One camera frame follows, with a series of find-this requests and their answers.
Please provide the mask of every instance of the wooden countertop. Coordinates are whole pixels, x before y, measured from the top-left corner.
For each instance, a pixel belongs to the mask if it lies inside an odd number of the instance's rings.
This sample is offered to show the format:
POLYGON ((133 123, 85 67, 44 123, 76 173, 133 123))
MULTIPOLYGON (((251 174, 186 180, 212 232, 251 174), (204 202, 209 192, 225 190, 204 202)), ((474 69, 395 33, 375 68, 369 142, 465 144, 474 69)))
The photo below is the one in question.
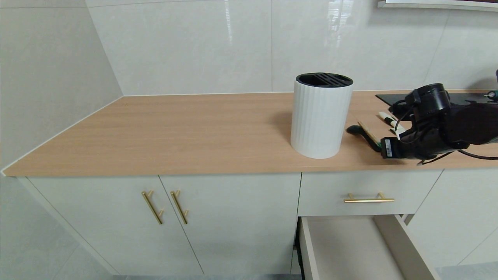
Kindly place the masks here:
MULTIPOLYGON (((387 105, 375 94, 408 92, 354 92, 346 127, 360 120, 378 138, 390 136, 389 126, 375 116, 387 112, 387 105)), ((348 133, 336 156, 311 159, 290 146, 291 119, 292 93, 123 97, 4 173, 112 176, 498 166, 498 161, 459 153, 421 167, 418 160, 384 160, 364 139, 348 133)), ((474 146, 469 152, 497 156, 496 147, 474 146)))

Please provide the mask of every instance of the cabinet door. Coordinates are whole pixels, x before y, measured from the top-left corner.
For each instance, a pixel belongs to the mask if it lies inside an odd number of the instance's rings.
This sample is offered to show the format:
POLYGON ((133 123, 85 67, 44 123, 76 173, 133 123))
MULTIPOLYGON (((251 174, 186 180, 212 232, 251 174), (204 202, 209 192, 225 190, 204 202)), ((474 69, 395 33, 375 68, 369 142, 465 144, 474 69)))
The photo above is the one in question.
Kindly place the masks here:
POLYGON ((408 227, 435 267, 458 265, 498 226, 496 169, 444 170, 408 227))
POLYGON ((120 274, 202 274, 157 176, 29 180, 120 274), (162 225, 141 194, 151 190, 162 225))
POLYGON ((492 262, 498 262, 498 229, 495 229, 495 231, 460 264, 473 265, 492 262))
POLYGON ((290 273, 300 173, 161 180, 168 194, 181 191, 183 228, 205 274, 290 273))

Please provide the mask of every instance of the floor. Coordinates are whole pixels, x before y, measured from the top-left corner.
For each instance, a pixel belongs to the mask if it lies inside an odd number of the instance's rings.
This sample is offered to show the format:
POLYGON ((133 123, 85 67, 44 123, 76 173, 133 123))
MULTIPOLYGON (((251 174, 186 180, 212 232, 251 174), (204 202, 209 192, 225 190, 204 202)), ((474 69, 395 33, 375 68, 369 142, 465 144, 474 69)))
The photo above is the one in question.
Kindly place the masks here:
MULTIPOLYGON (((498 262, 436 268, 441 280, 496 280, 498 262)), ((301 275, 253 275, 253 276, 193 276, 193 277, 154 277, 116 276, 114 280, 301 280, 301 275)))
POLYGON ((477 265, 436 268, 441 280, 496 280, 498 262, 477 265))

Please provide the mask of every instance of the open drawer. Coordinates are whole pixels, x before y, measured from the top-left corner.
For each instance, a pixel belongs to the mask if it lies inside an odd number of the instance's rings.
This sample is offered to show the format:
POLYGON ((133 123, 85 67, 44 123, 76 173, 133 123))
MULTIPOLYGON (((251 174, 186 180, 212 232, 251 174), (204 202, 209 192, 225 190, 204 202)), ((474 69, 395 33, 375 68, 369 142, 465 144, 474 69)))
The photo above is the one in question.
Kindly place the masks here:
POLYGON ((398 215, 301 217, 306 280, 440 280, 398 215))

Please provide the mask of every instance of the marker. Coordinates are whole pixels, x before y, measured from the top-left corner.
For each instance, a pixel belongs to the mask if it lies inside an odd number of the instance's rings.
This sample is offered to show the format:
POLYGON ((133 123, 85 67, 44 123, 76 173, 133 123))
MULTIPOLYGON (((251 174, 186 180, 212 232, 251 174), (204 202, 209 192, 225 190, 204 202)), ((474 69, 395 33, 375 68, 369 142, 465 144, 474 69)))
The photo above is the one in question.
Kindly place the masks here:
MULTIPOLYGON (((379 116, 380 116, 380 117, 384 120, 384 122, 385 122, 386 124, 388 124, 388 125, 392 126, 392 129, 391 129, 391 130, 392 130, 393 132, 395 132, 395 131, 394 131, 394 128, 396 127, 396 123, 397 123, 397 121, 396 121, 393 117, 391 117, 390 115, 388 115, 388 114, 386 114, 386 113, 384 113, 384 112, 379 112, 379 113, 378 113, 378 115, 379 115, 379 116)), ((406 131, 406 129, 405 129, 405 128, 401 125, 401 124, 399 124, 399 125, 398 125, 398 131, 397 131, 398 133, 397 133, 397 135, 398 135, 398 134, 401 134, 401 133, 403 133, 403 132, 405 132, 405 131, 406 131)))

